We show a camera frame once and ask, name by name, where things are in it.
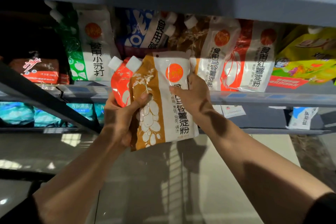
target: hand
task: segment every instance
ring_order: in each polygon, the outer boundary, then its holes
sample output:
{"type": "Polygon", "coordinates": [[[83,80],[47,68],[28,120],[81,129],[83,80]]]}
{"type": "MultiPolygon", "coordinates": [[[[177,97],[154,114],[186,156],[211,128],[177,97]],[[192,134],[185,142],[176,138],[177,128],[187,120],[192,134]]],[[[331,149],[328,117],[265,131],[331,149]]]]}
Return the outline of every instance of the hand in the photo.
{"type": "Polygon", "coordinates": [[[188,76],[189,90],[183,90],[176,86],[170,86],[172,94],[181,98],[184,108],[195,116],[197,112],[202,112],[204,108],[212,108],[210,92],[205,81],[195,74],[188,76]]]}
{"type": "Polygon", "coordinates": [[[143,93],[140,98],[134,100],[129,106],[120,107],[111,92],[104,107],[104,128],[102,134],[110,136],[112,143],[124,148],[131,142],[131,124],[133,114],[141,107],[144,107],[151,99],[149,94],[143,93]]]}

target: forearm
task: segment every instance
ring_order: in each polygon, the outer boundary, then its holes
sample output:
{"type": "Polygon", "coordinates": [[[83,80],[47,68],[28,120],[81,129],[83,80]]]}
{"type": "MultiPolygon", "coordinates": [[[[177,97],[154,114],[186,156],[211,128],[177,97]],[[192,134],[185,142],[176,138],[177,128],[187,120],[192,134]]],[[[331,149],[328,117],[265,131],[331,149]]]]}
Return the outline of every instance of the forearm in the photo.
{"type": "Polygon", "coordinates": [[[204,108],[194,119],[209,136],[264,223],[301,223],[313,202],[332,191],[213,108],[204,108]]]}
{"type": "Polygon", "coordinates": [[[123,149],[104,128],[92,145],[34,193],[40,217],[49,223],[84,223],[112,163],[123,149]]]}

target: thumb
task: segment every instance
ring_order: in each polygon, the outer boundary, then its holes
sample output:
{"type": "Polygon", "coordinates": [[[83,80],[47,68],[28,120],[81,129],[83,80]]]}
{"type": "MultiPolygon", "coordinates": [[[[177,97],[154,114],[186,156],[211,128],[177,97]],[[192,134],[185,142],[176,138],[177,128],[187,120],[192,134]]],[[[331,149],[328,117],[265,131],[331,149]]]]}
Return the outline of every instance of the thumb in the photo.
{"type": "Polygon", "coordinates": [[[188,90],[183,90],[180,87],[176,87],[176,86],[169,86],[169,90],[172,94],[179,96],[180,98],[183,97],[188,90]]]}
{"type": "Polygon", "coordinates": [[[137,109],[144,107],[149,102],[151,97],[152,96],[150,94],[142,93],[139,98],[135,99],[129,106],[124,108],[127,109],[130,115],[133,115],[137,109]]]}

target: floor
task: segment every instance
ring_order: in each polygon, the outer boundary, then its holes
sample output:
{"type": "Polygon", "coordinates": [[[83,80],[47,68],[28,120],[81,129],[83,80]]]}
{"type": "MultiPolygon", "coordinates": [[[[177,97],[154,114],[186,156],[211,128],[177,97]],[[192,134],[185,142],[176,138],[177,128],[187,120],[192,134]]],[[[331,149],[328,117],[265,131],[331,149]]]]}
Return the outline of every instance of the floor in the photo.
{"type": "MultiPolygon", "coordinates": [[[[335,165],[314,137],[252,135],[332,188],[335,165]]],[[[57,173],[90,145],[89,135],[7,135],[0,166],[57,173]]],[[[24,199],[29,184],[0,180],[0,216],[24,199]]],[[[112,167],[87,224],[262,223],[206,135],[125,152],[112,167]]]]}

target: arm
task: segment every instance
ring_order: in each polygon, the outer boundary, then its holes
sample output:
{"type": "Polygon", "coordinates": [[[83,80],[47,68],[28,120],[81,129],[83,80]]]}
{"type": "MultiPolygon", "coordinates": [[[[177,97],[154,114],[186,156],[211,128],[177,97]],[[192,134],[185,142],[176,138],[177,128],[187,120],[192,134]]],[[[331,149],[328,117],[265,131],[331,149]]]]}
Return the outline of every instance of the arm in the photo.
{"type": "Polygon", "coordinates": [[[144,94],[120,108],[110,94],[104,109],[105,126],[92,145],[33,197],[45,224],[84,223],[113,162],[129,146],[132,115],[148,102],[144,94]]]}
{"type": "Polygon", "coordinates": [[[302,223],[313,203],[332,190],[217,113],[200,77],[190,75],[189,83],[189,90],[170,90],[208,135],[263,222],[302,223]]]}

